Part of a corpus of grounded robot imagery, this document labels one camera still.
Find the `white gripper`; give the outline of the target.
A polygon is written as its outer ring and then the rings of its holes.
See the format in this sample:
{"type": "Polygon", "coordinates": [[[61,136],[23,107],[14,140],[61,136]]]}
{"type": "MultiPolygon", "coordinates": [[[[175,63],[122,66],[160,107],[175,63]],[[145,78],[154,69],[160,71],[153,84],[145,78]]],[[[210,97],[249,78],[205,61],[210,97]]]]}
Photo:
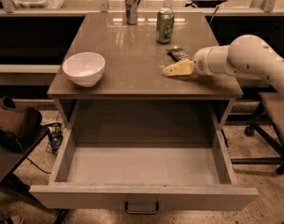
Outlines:
{"type": "Polygon", "coordinates": [[[187,76],[192,74],[194,68],[199,75],[212,76],[213,73],[208,65],[208,57],[211,50],[211,47],[199,49],[193,55],[192,61],[184,59],[170,64],[163,69],[163,74],[166,77],[187,76]]]}

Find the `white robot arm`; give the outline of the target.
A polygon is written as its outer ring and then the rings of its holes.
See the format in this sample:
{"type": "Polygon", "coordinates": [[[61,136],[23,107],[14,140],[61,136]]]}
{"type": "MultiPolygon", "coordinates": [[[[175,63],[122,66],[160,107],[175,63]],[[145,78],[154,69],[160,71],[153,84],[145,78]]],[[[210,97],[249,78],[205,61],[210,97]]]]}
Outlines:
{"type": "Polygon", "coordinates": [[[199,49],[163,69],[166,77],[228,75],[257,77],[284,97],[284,58],[256,35],[241,35],[230,45],[199,49]]]}

